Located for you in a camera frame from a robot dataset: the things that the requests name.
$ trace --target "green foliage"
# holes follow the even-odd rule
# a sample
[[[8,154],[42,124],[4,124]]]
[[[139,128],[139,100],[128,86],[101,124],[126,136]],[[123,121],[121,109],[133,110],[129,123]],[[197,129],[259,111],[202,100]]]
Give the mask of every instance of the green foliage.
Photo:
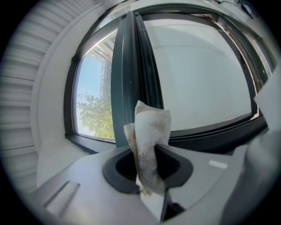
[[[77,95],[85,98],[85,102],[78,102],[76,107],[81,109],[80,119],[83,127],[95,132],[95,137],[115,139],[112,121],[110,97],[108,101],[95,98],[92,95]]]

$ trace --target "window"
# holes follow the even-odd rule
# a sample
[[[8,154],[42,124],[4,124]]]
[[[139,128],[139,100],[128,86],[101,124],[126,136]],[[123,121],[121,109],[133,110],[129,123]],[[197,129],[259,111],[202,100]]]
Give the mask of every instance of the window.
[[[87,152],[101,151],[96,141],[128,145],[123,126],[138,100],[171,111],[169,144],[184,149],[228,151],[266,126],[254,97],[268,74],[247,29],[199,6],[129,6],[97,23],[72,58],[67,139]]]
[[[81,59],[76,72],[76,111],[74,122],[77,134],[115,141],[111,109],[111,68],[114,48],[113,31],[91,48]]]

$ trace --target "sky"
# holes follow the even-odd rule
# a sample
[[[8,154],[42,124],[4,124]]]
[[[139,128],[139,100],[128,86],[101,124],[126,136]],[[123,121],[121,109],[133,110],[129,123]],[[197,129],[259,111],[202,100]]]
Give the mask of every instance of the sky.
[[[101,83],[101,62],[96,60],[90,54],[85,56],[81,62],[81,70],[79,73],[77,94],[88,94],[98,97],[100,95],[100,83]],[[94,135],[94,132],[89,132],[87,127],[82,126],[82,122],[79,120],[81,110],[76,108],[77,115],[77,127],[78,132],[86,135]]]

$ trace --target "white corrugated wall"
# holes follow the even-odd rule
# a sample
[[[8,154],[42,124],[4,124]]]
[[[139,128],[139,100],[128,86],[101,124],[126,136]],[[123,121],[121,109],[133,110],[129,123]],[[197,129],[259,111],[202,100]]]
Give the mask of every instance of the white corrugated wall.
[[[93,0],[42,1],[19,26],[1,63],[0,149],[11,179],[22,191],[36,189],[38,155],[30,102],[37,70],[59,33],[95,4]]]

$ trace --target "black window frame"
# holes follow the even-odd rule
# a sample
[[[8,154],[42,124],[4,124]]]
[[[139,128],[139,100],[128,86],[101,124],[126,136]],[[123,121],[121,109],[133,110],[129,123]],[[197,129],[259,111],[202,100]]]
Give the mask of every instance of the black window frame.
[[[248,64],[247,67],[242,68],[244,68],[246,72],[248,71],[248,73],[251,72],[262,81],[259,85],[257,84],[258,92],[262,84],[266,82],[267,76],[255,49],[246,36],[243,35],[243,33],[246,33],[257,39],[257,34],[254,31],[225,14],[201,6],[190,4],[161,4],[144,7],[130,11],[126,15],[112,20],[91,36],[92,31],[95,29],[94,26],[92,26],[86,34],[87,37],[85,36],[81,42],[76,54],[72,58],[65,86],[64,119],[65,137],[68,140],[80,148],[84,148],[84,151],[93,154],[93,147],[89,147],[89,145],[85,147],[84,138],[87,137],[74,133],[72,114],[69,113],[72,110],[69,111],[69,107],[72,108],[72,90],[75,84],[74,77],[80,59],[95,44],[95,41],[109,34],[112,28],[118,27],[112,57],[111,80],[112,118],[114,121],[113,127],[116,147],[128,145],[123,126],[134,122],[134,108],[138,100],[152,107],[163,108],[157,66],[148,34],[144,29],[144,20],[153,17],[164,18],[171,16],[182,18],[183,14],[185,16],[188,15],[187,17],[189,19],[211,25],[218,30],[222,30],[221,26],[223,26],[226,31],[231,33],[232,38],[235,39],[236,44],[239,46],[244,56],[243,58],[246,59]],[[231,47],[233,50],[236,50],[234,51],[235,55],[237,57],[240,56],[240,52],[237,51],[237,48],[235,47],[234,49],[233,42],[230,42],[226,35],[224,38],[232,45]],[[264,49],[267,49],[264,43],[262,43],[262,45]],[[267,56],[270,59],[271,65],[274,67],[275,62],[272,60],[270,53],[268,53]],[[241,58],[239,61],[241,64],[245,63]],[[242,116],[241,118],[236,118],[226,123],[210,125],[208,127],[173,131],[171,132],[169,144],[195,151],[226,153],[235,146],[248,141],[253,135],[262,132],[266,129],[267,125],[261,113],[259,117],[251,120],[253,115],[256,114],[258,107],[253,101],[253,97],[256,95],[256,93],[253,92],[253,87],[249,89],[249,92],[252,100],[252,113],[250,115]]]

